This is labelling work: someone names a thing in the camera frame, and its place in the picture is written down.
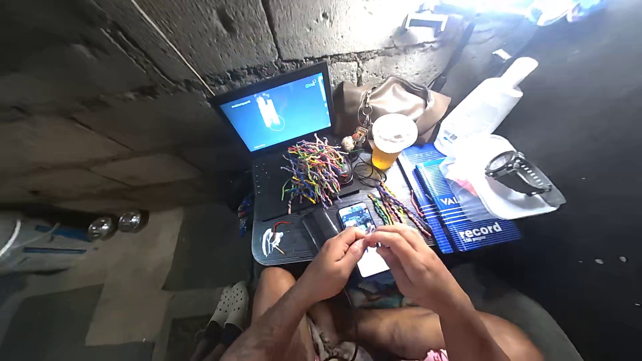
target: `blue screen display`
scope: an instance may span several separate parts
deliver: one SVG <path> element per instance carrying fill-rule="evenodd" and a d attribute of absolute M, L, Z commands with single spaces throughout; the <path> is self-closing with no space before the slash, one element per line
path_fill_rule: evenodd
<path fill-rule="evenodd" d="M 221 108 L 251 152 L 330 127 L 322 73 Z"/>

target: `wristwatch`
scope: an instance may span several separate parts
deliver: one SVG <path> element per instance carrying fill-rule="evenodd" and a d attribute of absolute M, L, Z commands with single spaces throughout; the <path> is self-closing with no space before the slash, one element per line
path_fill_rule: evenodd
<path fill-rule="evenodd" d="M 486 166 L 486 175 L 506 187 L 529 196 L 553 189 L 553 183 L 524 154 L 509 150 L 493 158 Z"/>

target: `cinder block wall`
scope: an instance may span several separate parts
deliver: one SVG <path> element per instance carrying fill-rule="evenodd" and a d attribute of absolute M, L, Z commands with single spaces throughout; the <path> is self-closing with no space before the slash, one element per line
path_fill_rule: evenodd
<path fill-rule="evenodd" d="M 320 59 L 333 86 L 428 84 L 461 34 L 400 35 L 407 0 L 137 1 L 216 93 Z M 0 204 L 155 209 L 229 192 L 248 159 L 130 0 L 5 3 Z"/>

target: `pink clothing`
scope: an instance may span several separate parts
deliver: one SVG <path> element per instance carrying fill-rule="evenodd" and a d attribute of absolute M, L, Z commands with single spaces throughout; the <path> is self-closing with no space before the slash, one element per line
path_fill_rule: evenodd
<path fill-rule="evenodd" d="M 448 361 L 448 354 L 445 349 L 439 351 L 430 350 L 424 361 Z"/>

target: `smartphone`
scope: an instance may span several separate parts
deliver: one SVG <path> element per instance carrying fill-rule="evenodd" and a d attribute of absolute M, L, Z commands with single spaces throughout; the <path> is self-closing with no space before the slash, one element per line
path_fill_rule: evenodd
<path fill-rule="evenodd" d="M 366 233 L 374 231 L 375 225 L 365 202 L 339 209 L 339 219 L 343 229 L 358 227 Z M 375 247 L 368 247 L 363 257 L 357 262 L 357 268 L 362 277 L 372 276 L 390 269 L 386 261 L 377 253 Z"/>

